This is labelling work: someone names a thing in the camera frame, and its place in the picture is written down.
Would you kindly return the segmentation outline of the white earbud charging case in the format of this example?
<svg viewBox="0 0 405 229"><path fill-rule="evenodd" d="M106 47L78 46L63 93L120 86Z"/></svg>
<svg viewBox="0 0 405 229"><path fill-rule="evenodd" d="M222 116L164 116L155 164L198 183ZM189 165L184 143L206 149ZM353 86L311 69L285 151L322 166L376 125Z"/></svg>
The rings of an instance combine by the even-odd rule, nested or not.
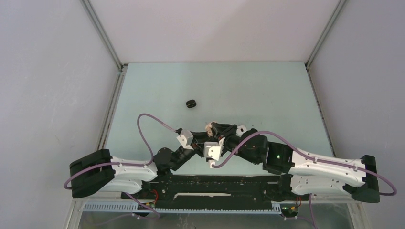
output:
<svg viewBox="0 0 405 229"><path fill-rule="evenodd" d="M240 125L237 127L237 133L239 135L242 135L243 133L245 133L247 131L247 128L244 125Z"/></svg>

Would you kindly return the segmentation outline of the pink earbud charging case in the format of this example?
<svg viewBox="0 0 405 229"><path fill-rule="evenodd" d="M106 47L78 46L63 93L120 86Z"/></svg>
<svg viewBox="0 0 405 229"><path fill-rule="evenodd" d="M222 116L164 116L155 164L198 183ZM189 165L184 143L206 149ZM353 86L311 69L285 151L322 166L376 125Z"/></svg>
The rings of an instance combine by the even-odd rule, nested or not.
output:
<svg viewBox="0 0 405 229"><path fill-rule="evenodd" d="M213 136L213 126L212 126L212 122L209 123L209 124L205 127L205 130L206 130L207 135L208 135L209 137L212 137L212 136Z"/></svg>

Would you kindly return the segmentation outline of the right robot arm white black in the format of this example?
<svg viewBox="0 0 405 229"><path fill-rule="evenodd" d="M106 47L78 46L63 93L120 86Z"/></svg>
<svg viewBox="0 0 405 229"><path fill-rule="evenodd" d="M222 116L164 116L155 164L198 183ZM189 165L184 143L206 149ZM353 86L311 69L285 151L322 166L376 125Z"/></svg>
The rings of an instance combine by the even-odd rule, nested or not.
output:
<svg viewBox="0 0 405 229"><path fill-rule="evenodd" d="M230 152L268 173L280 175L278 194L283 199L310 193L341 193L365 203L380 202L376 159L341 159L307 152L282 140L270 142L254 128L211 122L208 136L216 141L221 155Z"/></svg>

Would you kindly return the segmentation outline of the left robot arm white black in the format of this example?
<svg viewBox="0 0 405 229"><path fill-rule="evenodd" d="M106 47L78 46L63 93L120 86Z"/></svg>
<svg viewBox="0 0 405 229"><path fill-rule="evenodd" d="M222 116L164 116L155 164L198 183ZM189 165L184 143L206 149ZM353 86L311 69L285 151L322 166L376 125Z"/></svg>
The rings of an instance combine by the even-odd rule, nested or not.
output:
<svg viewBox="0 0 405 229"><path fill-rule="evenodd" d="M211 131L176 131L180 147L176 151L161 148L150 161L124 160L112 156L108 149L100 149L75 160L69 165L70 177L64 188L74 198L84 198L97 192L126 192L147 198L151 182L178 170L194 155L203 156L203 145L212 137Z"/></svg>

